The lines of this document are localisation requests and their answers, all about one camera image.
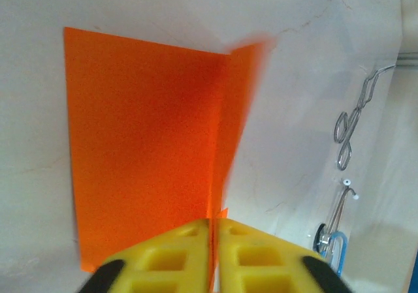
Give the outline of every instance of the orange paper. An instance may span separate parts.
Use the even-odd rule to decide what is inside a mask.
[[[73,28],[64,39],[82,269],[216,218],[265,43],[223,55]]]

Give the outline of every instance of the black rubber tip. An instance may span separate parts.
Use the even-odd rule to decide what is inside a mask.
[[[321,232],[324,229],[324,227],[325,227],[325,223],[321,223],[319,225],[318,230],[316,230],[315,238],[313,239],[312,249],[317,253],[319,253],[319,238],[321,237]]]
[[[123,260],[117,259],[101,266],[78,293],[107,293],[124,265]]]
[[[302,257],[302,262],[324,293],[352,293],[326,262],[312,256]]]

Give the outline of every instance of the white wall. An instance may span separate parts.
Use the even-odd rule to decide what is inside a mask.
[[[398,69],[347,252],[358,293],[401,292],[418,245],[418,70]]]

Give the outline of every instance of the orange card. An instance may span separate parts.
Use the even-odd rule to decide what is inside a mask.
[[[216,218],[266,43],[223,55],[68,27],[64,40],[82,269]]]

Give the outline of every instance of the white surface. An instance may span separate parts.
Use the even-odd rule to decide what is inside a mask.
[[[418,246],[418,70],[394,73],[347,252],[357,293],[403,292]]]
[[[231,217],[310,247],[341,179],[362,194],[391,73],[362,113],[346,172],[332,130],[373,66],[394,63],[400,0],[0,0],[0,9],[0,291],[74,292],[86,277],[74,242],[65,25],[215,52],[254,31],[277,35],[231,176]]]

